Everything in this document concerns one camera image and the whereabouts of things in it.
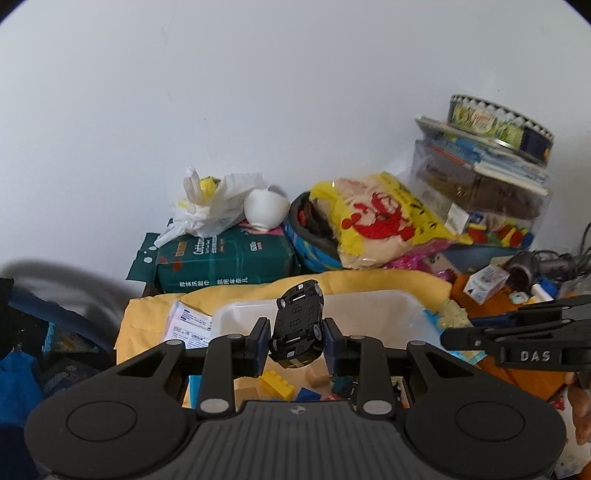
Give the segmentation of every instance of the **green package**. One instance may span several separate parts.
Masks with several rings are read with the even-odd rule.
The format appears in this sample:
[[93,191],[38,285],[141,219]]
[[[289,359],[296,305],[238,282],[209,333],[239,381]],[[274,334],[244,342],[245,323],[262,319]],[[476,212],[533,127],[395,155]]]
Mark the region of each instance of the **green package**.
[[163,293],[188,293],[213,285],[261,284],[297,275],[299,263],[281,228],[261,233],[236,225],[211,238],[183,235],[157,249],[146,233],[127,280]]

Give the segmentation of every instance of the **plastic bag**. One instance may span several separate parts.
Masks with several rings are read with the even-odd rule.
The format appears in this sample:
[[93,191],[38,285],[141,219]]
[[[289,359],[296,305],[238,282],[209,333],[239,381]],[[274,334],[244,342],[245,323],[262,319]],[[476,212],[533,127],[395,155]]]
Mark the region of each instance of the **plastic bag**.
[[187,197],[177,202],[173,221],[154,242],[157,248],[185,233],[202,238],[219,235],[244,219],[244,199],[253,189],[268,187],[260,173],[231,173],[221,181],[201,180],[194,168],[187,173],[183,181]]
[[318,183],[310,200],[339,241],[345,268],[380,267],[434,239],[457,240],[388,173]]
[[401,257],[395,258],[390,262],[384,264],[382,268],[397,268],[399,270],[421,270],[426,273],[435,275],[445,281],[450,281],[451,274],[447,271],[435,272],[423,262],[425,257],[429,257],[439,252],[443,252],[452,243],[449,240],[442,238],[434,238],[426,244],[416,245],[409,252]]

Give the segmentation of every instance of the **clutter pile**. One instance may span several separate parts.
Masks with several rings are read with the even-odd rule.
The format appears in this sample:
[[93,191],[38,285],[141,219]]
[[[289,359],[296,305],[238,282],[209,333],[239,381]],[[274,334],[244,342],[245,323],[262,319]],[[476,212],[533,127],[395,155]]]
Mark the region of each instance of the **clutter pile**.
[[262,175],[199,178],[188,169],[186,197],[161,233],[147,233],[127,276],[163,293],[215,285],[261,284],[300,266],[280,224],[290,207]]
[[453,95],[447,123],[421,117],[411,190],[470,245],[529,248],[552,198],[554,136],[520,113]]

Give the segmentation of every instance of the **white plastic bag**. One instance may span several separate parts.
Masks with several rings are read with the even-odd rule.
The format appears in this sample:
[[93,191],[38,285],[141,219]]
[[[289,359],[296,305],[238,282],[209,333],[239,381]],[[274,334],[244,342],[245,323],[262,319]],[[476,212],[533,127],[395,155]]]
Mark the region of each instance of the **white plastic bag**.
[[208,199],[197,171],[190,168],[187,173],[183,181],[187,197],[177,202],[173,221],[154,242],[158,248],[185,233],[203,238],[219,235],[244,219],[244,199],[253,189],[269,186],[260,173],[230,173]]

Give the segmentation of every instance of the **lego brick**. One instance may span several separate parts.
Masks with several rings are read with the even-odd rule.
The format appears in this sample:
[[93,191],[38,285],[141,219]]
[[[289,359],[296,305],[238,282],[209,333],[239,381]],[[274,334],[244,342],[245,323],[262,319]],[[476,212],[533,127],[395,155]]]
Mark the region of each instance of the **lego brick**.
[[302,387],[297,394],[295,401],[319,401],[322,395],[312,390]]
[[306,366],[306,380],[312,388],[326,385],[330,381],[330,374],[324,359],[316,360]]
[[255,387],[238,388],[234,390],[234,399],[236,401],[236,408],[240,408],[242,403],[246,400],[258,400],[258,392]]
[[339,397],[351,398],[357,386],[357,380],[353,377],[333,377],[332,380],[333,393],[336,393]]
[[274,397],[290,401],[294,397],[295,387],[283,380],[276,372],[268,371],[261,376],[261,386]]

